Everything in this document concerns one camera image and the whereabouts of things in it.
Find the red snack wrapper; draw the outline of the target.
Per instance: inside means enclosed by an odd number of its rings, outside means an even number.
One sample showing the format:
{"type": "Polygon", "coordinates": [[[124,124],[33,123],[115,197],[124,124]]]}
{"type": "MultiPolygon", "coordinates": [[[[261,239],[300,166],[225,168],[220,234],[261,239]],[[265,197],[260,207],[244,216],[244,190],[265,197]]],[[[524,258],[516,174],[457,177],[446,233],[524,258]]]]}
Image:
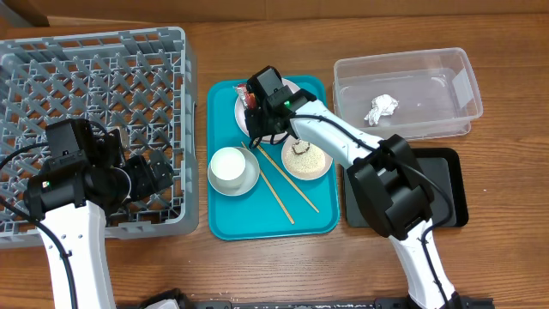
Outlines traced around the red snack wrapper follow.
{"type": "Polygon", "coordinates": [[[234,89],[245,111],[257,109],[256,96],[249,90],[246,83],[240,83],[234,89]]]}

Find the rice and food scraps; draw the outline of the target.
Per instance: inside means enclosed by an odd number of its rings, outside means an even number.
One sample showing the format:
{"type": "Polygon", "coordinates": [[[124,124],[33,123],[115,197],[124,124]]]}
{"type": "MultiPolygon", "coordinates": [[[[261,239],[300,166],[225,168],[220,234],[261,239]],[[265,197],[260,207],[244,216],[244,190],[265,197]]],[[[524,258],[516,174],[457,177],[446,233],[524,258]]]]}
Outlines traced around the rice and food scraps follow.
{"type": "Polygon", "coordinates": [[[325,167],[326,156],[317,146],[297,140],[290,144],[284,154],[290,172],[299,174],[319,173],[325,167]]]}

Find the pink bowl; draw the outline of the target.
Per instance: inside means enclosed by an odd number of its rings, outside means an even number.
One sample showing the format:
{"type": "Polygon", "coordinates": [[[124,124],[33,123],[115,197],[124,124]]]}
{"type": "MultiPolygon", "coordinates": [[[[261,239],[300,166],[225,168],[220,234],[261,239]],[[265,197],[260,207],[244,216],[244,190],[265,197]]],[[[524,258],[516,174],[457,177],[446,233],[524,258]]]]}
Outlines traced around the pink bowl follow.
{"type": "Polygon", "coordinates": [[[301,180],[321,178],[333,163],[333,159],[318,146],[292,136],[283,144],[281,159],[284,168],[301,180]]]}

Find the white plastic cup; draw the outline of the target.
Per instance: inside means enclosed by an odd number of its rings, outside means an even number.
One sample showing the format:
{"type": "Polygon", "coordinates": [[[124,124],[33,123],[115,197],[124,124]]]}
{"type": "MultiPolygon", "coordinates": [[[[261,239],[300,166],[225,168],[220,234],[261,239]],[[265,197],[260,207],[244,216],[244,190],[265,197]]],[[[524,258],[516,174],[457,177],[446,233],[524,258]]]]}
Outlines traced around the white plastic cup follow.
{"type": "Polygon", "coordinates": [[[222,189],[232,189],[244,182],[246,160],[238,148],[225,147],[217,150],[209,162],[209,177],[222,189]]]}

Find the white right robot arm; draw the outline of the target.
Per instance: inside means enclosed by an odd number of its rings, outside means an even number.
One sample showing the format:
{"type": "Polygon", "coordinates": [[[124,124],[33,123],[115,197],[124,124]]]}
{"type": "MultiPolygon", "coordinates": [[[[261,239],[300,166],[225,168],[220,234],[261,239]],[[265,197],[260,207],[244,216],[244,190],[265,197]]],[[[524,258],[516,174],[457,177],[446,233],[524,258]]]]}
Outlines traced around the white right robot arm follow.
{"type": "Polygon", "coordinates": [[[412,305],[458,307],[460,296],[445,275],[433,235],[431,204],[442,190],[424,175],[407,141],[354,128],[309,91],[293,92],[272,66],[250,77],[246,88],[255,98],[244,107],[250,146],[284,133],[331,156],[346,169],[360,214],[394,247],[412,305]]]}

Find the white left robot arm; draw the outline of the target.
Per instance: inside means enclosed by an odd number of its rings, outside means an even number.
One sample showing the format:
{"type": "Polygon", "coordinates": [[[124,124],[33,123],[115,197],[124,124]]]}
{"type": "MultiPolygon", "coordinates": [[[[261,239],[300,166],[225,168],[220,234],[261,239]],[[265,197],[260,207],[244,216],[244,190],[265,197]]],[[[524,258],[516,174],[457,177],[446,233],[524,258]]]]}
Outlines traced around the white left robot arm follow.
{"type": "Polygon", "coordinates": [[[50,156],[23,193],[50,267],[57,308],[113,308],[106,260],[106,218],[173,184],[159,150],[126,158],[118,130],[96,136],[97,123],[70,118],[45,129],[50,156]]]}

